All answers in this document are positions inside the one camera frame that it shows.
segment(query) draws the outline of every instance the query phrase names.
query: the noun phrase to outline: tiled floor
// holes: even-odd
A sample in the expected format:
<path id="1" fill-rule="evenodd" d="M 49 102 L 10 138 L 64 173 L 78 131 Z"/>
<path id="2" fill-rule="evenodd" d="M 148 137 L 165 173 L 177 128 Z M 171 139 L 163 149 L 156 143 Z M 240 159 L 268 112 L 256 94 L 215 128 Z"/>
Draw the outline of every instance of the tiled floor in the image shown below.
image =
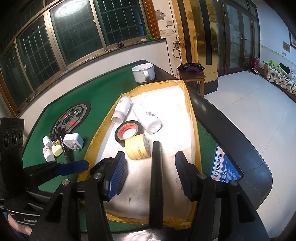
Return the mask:
<path id="1" fill-rule="evenodd" d="M 241 130 L 270 168 L 272 190 L 257 211 L 269 237 L 277 237 L 296 210 L 296 103 L 248 71 L 219 77 L 218 90 L 205 98 Z"/>

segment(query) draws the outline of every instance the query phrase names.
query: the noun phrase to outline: wooden bench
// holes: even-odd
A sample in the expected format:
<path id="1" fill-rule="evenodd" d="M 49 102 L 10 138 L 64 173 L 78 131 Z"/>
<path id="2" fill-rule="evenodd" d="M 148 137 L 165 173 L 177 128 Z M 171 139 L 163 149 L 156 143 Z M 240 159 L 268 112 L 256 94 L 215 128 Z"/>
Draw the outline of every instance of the wooden bench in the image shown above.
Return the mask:
<path id="1" fill-rule="evenodd" d="M 184 80 L 185 84 L 187 82 L 194 82 L 194 87 L 196 90 L 197 88 L 197 82 L 200 82 L 200 88 L 199 88 L 199 94 L 201 96 L 204 96 L 205 94 L 205 75 L 203 73 L 197 73 L 194 71 L 186 71 L 186 70 L 179 70 L 180 73 L 180 79 Z"/>

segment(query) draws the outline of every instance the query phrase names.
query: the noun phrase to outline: green cloth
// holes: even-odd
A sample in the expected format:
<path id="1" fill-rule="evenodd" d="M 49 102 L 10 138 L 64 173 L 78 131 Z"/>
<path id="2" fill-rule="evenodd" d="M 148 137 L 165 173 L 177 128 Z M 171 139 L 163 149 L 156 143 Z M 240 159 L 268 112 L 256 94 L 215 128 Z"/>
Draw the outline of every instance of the green cloth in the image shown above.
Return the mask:
<path id="1" fill-rule="evenodd" d="M 278 72 L 281 72 L 283 75 L 285 75 L 287 78 L 288 74 L 279 66 L 279 64 L 277 62 L 275 62 L 274 60 L 270 60 L 268 62 L 266 62 L 271 68 L 276 69 Z"/>
<path id="2" fill-rule="evenodd" d="M 31 136 L 25 146 L 22 157 L 24 167 L 45 162 L 42 153 L 43 137 L 49 134 L 51 127 L 65 110 L 78 102 L 88 101 L 91 103 L 90 113 L 85 121 L 75 131 L 79 133 L 84 140 L 84 146 L 81 150 L 71 152 L 74 160 L 82 160 L 94 134 L 118 97 L 138 86 L 131 71 L 131 68 L 134 66 L 135 64 L 131 64 L 93 79 L 92 81 L 89 81 L 66 93 L 47 106 L 43 114 L 36 122 L 35 128 L 33 129 L 33 132 L 31 133 Z M 210 175 L 216 142 L 200 123 L 198 123 L 198 132 L 200 136 L 203 172 Z M 66 163 L 63 155 L 57 157 L 57 161 Z M 39 189 L 53 193 L 64 179 L 68 178 L 75 181 L 76 177 L 77 175 L 70 175 L 66 177 L 58 176 L 39 186 Z M 108 222 L 112 232 L 122 232 L 146 227 L 146 225 L 133 225 L 110 220 Z M 84 205 L 81 205 L 80 223 L 81 231 L 85 232 L 86 222 Z"/>

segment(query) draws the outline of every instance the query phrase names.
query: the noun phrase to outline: yellow eraser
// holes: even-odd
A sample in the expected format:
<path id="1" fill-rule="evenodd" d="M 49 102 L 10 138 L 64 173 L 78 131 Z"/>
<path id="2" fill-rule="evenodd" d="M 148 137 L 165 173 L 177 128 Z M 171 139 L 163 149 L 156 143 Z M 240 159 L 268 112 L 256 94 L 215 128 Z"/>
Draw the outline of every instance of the yellow eraser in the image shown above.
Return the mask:
<path id="1" fill-rule="evenodd" d="M 63 149 L 61 145 L 56 145 L 56 146 L 52 146 L 52 153 L 55 156 L 59 156 L 60 154 L 63 153 Z"/>

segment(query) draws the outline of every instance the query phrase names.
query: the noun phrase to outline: roll of black electrical tape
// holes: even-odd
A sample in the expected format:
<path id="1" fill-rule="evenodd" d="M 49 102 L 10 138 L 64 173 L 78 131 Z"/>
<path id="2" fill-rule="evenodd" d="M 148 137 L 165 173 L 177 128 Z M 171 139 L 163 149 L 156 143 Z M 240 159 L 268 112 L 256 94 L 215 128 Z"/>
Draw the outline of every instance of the roll of black electrical tape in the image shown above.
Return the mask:
<path id="1" fill-rule="evenodd" d="M 132 134 L 129 135 L 128 137 L 123 137 L 124 136 L 124 133 L 128 131 L 128 132 L 131 132 Z M 121 145 L 124 147 L 124 142 L 126 139 L 130 138 L 130 137 L 133 137 L 133 136 L 137 136 L 137 135 L 140 135 L 140 134 L 143 134 L 144 133 L 144 129 L 142 127 L 142 125 L 135 121 L 135 120 L 129 120 L 129 121 L 126 121 L 126 122 L 123 122 L 118 128 L 117 130 L 115 131 L 115 140 Z"/>

